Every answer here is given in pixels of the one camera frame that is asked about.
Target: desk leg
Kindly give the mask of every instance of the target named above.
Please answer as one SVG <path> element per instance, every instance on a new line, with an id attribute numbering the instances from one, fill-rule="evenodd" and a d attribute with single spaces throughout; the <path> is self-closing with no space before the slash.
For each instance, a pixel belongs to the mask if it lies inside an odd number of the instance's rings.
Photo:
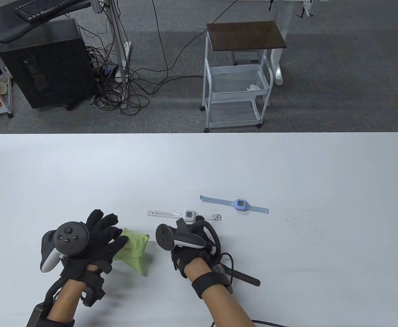
<path id="1" fill-rule="evenodd" d="M 276 20 L 276 25 L 282 34 L 283 39 L 286 38 L 288 32 L 288 27 L 290 26 L 291 18 L 293 17 L 294 1 L 281 1 L 279 8 L 279 15 Z M 280 86 L 283 84 L 282 71 L 280 69 L 280 56 L 282 54 L 282 49 L 273 49 L 270 61 L 272 63 L 272 70 L 275 76 L 275 84 Z"/>
<path id="2" fill-rule="evenodd" d="M 126 89 L 127 87 L 127 78 L 126 74 L 124 73 L 124 68 L 123 66 L 126 65 L 126 56 L 124 50 L 124 41 L 122 39 L 122 34 L 118 26 L 120 23 L 118 22 L 118 13 L 116 10 L 116 7 L 113 5 L 110 5 L 106 9 L 106 14 L 110 18 L 110 21 L 112 24 L 110 24 L 111 28 L 111 33 L 113 34 L 113 42 L 114 42 L 114 50 L 116 51 L 116 57 L 117 57 L 117 64 L 120 66 L 119 67 L 119 72 L 120 72 L 120 77 L 121 77 L 121 83 L 123 84 L 124 88 Z"/>

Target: brown wooden shelf top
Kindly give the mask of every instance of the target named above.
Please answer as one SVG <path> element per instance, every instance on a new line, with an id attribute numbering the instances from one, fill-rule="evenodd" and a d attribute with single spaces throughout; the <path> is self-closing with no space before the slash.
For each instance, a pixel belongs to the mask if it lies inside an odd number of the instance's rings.
<path id="1" fill-rule="evenodd" d="M 241 51 L 286 48 L 273 20 L 206 25 L 213 51 Z"/>

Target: black cable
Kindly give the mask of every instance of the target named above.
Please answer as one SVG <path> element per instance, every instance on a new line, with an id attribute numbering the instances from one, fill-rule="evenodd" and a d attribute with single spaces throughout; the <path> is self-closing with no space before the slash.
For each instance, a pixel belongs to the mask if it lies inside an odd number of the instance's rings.
<path id="1" fill-rule="evenodd" d="M 217 16 L 216 19 L 214 19 L 213 23 L 215 23 L 225 12 L 227 12 L 228 9 L 230 9 L 230 7 L 232 7 L 235 3 L 237 3 L 238 0 L 233 1 L 223 12 L 221 12 L 221 14 L 219 14 L 219 16 Z M 110 17 L 107 15 L 107 12 L 105 11 L 105 8 L 103 8 L 103 11 L 105 13 L 105 15 L 107 16 L 107 20 L 105 21 L 105 27 L 107 29 L 107 22 L 109 22 L 111 24 L 111 26 L 113 28 L 116 28 L 116 30 L 119 31 L 119 23 L 120 26 L 124 32 L 124 35 L 127 39 L 127 42 L 129 44 L 129 39 L 126 33 L 126 30 L 123 26 L 123 23 L 120 20 L 121 17 L 121 10 L 120 7 L 118 5 L 118 0 L 116 0 L 116 2 L 111 2 L 111 6 L 113 6 L 113 9 L 115 9 L 115 14 L 113 15 L 113 19 L 110 19 Z M 166 59 L 166 54 L 165 54 L 165 50 L 164 50 L 164 46 L 163 46 L 163 42 L 162 42 L 162 38 L 161 38 L 161 33 L 160 33 L 160 27 L 159 27 L 159 22 L 158 22 L 158 15 L 157 15 L 157 11 L 156 11 L 156 7 L 155 7 L 155 3 L 154 0 L 152 0 L 152 6 L 153 6 L 153 10 L 154 10 L 154 14 L 155 14 L 155 21 L 157 24 L 157 31 L 158 31 L 158 38 L 160 40 L 160 45 L 161 45 L 161 50 L 163 53 L 163 57 L 164 57 L 164 63 L 166 66 L 166 69 L 164 70 L 153 70 L 153 69 L 149 69 L 149 68 L 139 68 L 137 70 L 133 70 L 130 68 L 130 62 L 129 62 L 129 58 L 126 54 L 126 51 L 124 49 L 124 46 L 121 46 L 121 51 L 123 51 L 124 53 L 124 57 L 126 59 L 126 64 L 125 67 L 123 66 L 122 63 L 120 64 L 115 64 L 112 62 L 112 60 L 110 59 L 110 55 L 112 53 L 113 50 L 113 45 L 114 45 L 114 38 L 113 38 L 113 42 L 111 42 L 110 44 L 108 44 L 107 46 L 105 46 L 102 42 L 102 39 L 99 35 L 101 34 L 105 34 L 105 33 L 93 33 L 91 31 L 88 31 L 87 29 L 83 28 L 82 26 L 79 26 L 79 28 L 82 28 L 82 30 L 84 31 L 84 34 L 86 36 L 87 33 L 90 33 L 92 36 L 92 38 L 94 37 L 98 37 L 99 40 L 102 43 L 102 47 L 105 50 L 106 55 L 103 56 L 100 51 L 95 51 L 95 49 L 97 48 L 89 48 L 90 53 L 93 56 L 96 56 L 96 64 L 99 66 L 99 58 L 101 59 L 101 63 L 102 66 L 104 67 L 105 71 L 108 72 L 108 64 L 112 64 L 116 67 L 116 69 L 123 69 L 124 73 L 125 73 L 125 77 L 127 78 L 127 84 L 126 85 L 121 85 L 117 82 L 112 82 L 109 80 L 110 75 L 108 76 L 108 78 L 105 79 L 104 82 L 102 82 L 102 78 L 101 78 L 101 83 L 99 85 L 99 91 L 100 94 L 95 95 L 93 97 L 93 99 L 91 100 L 91 104 L 97 108 L 100 108 L 102 110 L 106 110 L 106 111 L 113 111 L 113 110 L 119 110 L 122 114 L 124 115 L 136 115 L 138 114 L 138 112 L 140 112 L 140 110 L 146 106 L 149 105 L 150 100 L 149 98 L 147 98 L 145 95 L 143 94 L 138 94 L 135 91 L 134 86 L 138 87 L 139 90 L 141 90 L 142 92 L 144 92 L 147 95 L 154 95 L 156 94 L 162 86 L 164 86 L 166 83 L 171 82 L 171 81 L 175 81 L 178 79 L 182 79 L 182 78 L 203 78 L 203 75 L 174 75 L 174 76 L 169 76 L 169 70 L 173 69 L 173 67 L 175 66 L 175 64 L 177 63 L 179 57 L 181 56 L 181 54 L 183 53 L 183 51 L 187 48 L 188 45 L 190 45 L 195 39 L 197 39 L 199 36 L 201 36 L 202 34 L 204 34 L 207 29 L 205 29 L 204 31 L 202 31 L 200 34 L 196 35 L 193 39 L 191 39 L 179 52 L 179 54 L 177 55 L 176 59 L 174 60 L 173 64 L 169 67 L 167 59 Z M 157 82 L 153 82 L 153 81 L 148 81 L 144 78 L 141 78 L 140 74 L 138 73 L 139 70 L 148 70 L 151 72 L 166 72 L 166 76 L 165 78 L 163 78 L 161 81 Z M 148 83 L 148 84 L 152 84 L 154 85 L 152 90 L 147 90 L 143 85 L 141 85 L 141 83 Z M 133 112 L 129 112 L 129 109 L 136 109 Z"/>
<path id="2" fill-rule="evenodd" d="M 278 324 L 274 324 L 274 323 L 269 323 L 267 321 L 262 321 L 262 320 L 252 320 L 252 322 L 254 324 L 261 324 L 261 325 L 267 325 L 267 326 L 274 326 L 274 327 L 287 327 L 287 326 L 283 326 L 283 325 L 278 325 Z"/>
<path id="3" fill-rule="evenodd" d="M 216 19 L 214 19 L 213 23 L 215 23 L 225 12 L 227 12 L 228 9 L 230 9 L 230 7 L 232 7 L 233 5 L 235 5 L 237 2 L 238 2 L 238 0 L 235 0 L 232 4 L 230 4 L 219 16 L 217 16 Z M 191 42 L 193 42 L 193 41 L 194 41 L 195 39 L 197 39 L 199 36 L 201 36 L 202 34 L 204 34 L 207 30 L 208 30 L 208 29 L 205 29 L 204 31 L 200 32 L 200 33 L 197 34 L 195 37 L 193 37 L 186 45 L 184 45 L 184 47 L 182 48 L 182 50 L 181 50 L 181 51 L 179 52 L 179 54 L 177 55 L 177 57 L 176 57 L 174 63 L 171 65 L 170 68 L 168 68 L 168 70 L 171 70 L 171 69 L 175 66 L 175 64 L 176 64 L 177 60 L 179 59 L 180 55 L 181 55 L 181 54 L 183 53 L 183 51 L 191 44 Z M 165 71 L 166 71 L 165 69 L 163 69 L 163 70 L 153 70 L 153 69 L 149 69 L 149 68 L 139 68 L 139 69 L 137 69 L 137 71 L 138 71 L 138 70 L 149 70 L 149 71 L 151 71 L 151 72 L 165 72 Z"/>
<path id="4" fill-rule="evenodd" d="M 222 252 L 222 254 L 220 255 L 219 263 L 222 261 L 222 257 L 224 255 L 227 255 L 230 258 L 230 260 L 231 260 L 231 270 L 234 271 L 234 258 L 229 253 Z M 232 285 L 232 281 L 233 281 L 233 276 L 231 276 L 231 280 L 229 282 L 230 285 Z M 284 325 L 278 325 L 278 324 L 274 324 L 274 323 L 269 323 L 268 321 L 262 321 L 262 320 L 253 320 L 252 319 L 252 322 L 254 324 L 261 324 L 261 325 L 267 325 L 267 326 L 272 326 L 272 327 L 288 327 L 288 326 L 284 326 Z M 215 324 L 216 323 L 213 321 L 210 327 L 214 327 Z"/>
<path id="5" fill-rule="evenodd" d="M 230 9 L 230 7 L 232 7 L 232 6 L 233 6 L 235 3 L 237 3 L 237 2 L 238 2 L 238 0 L 235 0 L 232 4 L 230 4 L 230 5 L 229 5 L 229 6 L 228 6 L 216 19 L 214 19 L 213 23 L 215 23 L 225 12 L 227 12 L 228 9 Z M 154 89 L 153 89 L 152 91 L 148 91 L 148 90 L 144 89 L 143 86 L 141 86 L 140 84 L 137 83 L 138 81 L 136 81 L 136 80 L 135 80 L 135 81 L 132 81 L 133 83 L 135 83 L 141 90 L 143 90 L 143 91 L 144 91 L 146 94 L 148 94 L 148 95 L 153 95 L 153 94 L 155 94 L 156 92 L 159 91 L 159 89 L 160 89 L 164 84 L 166 84 L 166 83 L 168 83 L 168 82 L 170 82 L 170 81 L 174 81 L 174 80 L 176 80 L 176 79 L 180 79 L 180 78 L 190 78 L 190 77 L 203 78 L 203 76 L 200 76 L 200 75 L 177 76 L 176 78 L 171 78 L 171 76 L 169 76 L 169 70 L 171 70 L 171 69 L 175 66 L 177 60 L 179 59 L 179 57 L 180 57 L 180 55 L 182 54 L 182 52 L 187 48 L 187 46 L 188 46 L 189 44 L 191 44 L 191 42 L 193 42 L 195 39 L 197 39 L 200 35 L 202 35 L 203 33 L 205 33 L 205 32 L 207 31 L 207 30 L 205 29 L 203 32 L 201 32 L 200 34 L 196 35 L 190 42 L 188 42 L 188 43 L 182 48 L 182 50 L 180 51 L 180 53 L 179 53 L 178 56 L 176 57 L 174 63 L 173 63 L 173 64 L 171 65 L 171 67 L 169 68 L 169 67 L 168 67 L 168 64 L 167 64 L 167 59 L 166 59 L 166 55 L 165 55 L 165 51 L 164 51 L 163 42 L 162 42 L 162 40 L 161 40 L 160 28 L 159 28 L 159 24 L 158 24 L 157 10 L 156 10 L 156 8 L 155 8 L 155 3 L 154 3 L 153 0 L 152 0 L 152 4 L 153 4 L 153 11 L 154 11 L 154 14 L 155 14 L 156 23 L 157 23 L 158 37 L 159 37 L 159 39 L 160 39 L 160 44 L 161 44 L 161 49 L 162 49 L 163 56 L 164 56 L 164 62 L 165 62 L 165 64 L 166 64 L 166 69 L 165 69 L 165 70 L 157 71 L 157 70 L 151 70 L 151 69 L 148 69 L 148 68 L 139 68 L 139 69 L 137 69 L 135 72 L 137 72 L 138 70 L 141 70 L 141 69 L 143 69 L 143 70 L 150 70 L 150 71 L 153 71 L 153 72 L 166 72 L 166 77 L 163 78 L 159 83 L 157 83 L 156 86 L 154 87 Z"/>

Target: paper cup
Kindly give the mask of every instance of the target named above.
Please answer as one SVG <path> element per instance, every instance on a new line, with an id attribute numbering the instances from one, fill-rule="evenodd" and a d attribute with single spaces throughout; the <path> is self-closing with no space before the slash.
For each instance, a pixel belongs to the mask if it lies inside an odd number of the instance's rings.
<path id="1" fill-rule="evenodd" d="M 4 82 L 0 82 L 0 94 L 4 95 L 8 91 L 8 86 Z"/>

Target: white watch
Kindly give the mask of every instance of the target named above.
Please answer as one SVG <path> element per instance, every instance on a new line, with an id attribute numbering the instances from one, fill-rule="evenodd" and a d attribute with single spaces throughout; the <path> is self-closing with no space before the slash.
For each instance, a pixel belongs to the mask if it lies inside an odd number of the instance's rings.
<path id="1" fill-rule="evenodd" d="M 158 210 L 147 210 L 148 216 L 155 216 L 155 217 L 165 217 L 165 218 L 183 218 L 186 222 L 195 222 L 196 217 L 198 214 L 194 212 L 194 210 L 187 210 L 185 215 L 179 215 L 174 212 L 165 212 L 165 211 L 158 211 Z M 219 214 L 212 214 L 212 215 L 200 215 L 205 220 L 222 220 L 222 215 Z"/>
<path id="2" fill-rule="evenodd" d="M 183 219 L 187 222 L 195 222 L 196 217 L 199 216 L 194 210 L 187 210 Z M 219 214 L 212 214 L 212 215 L 200 215 L 205 220 L 222 220 L 222 215 Z"/>

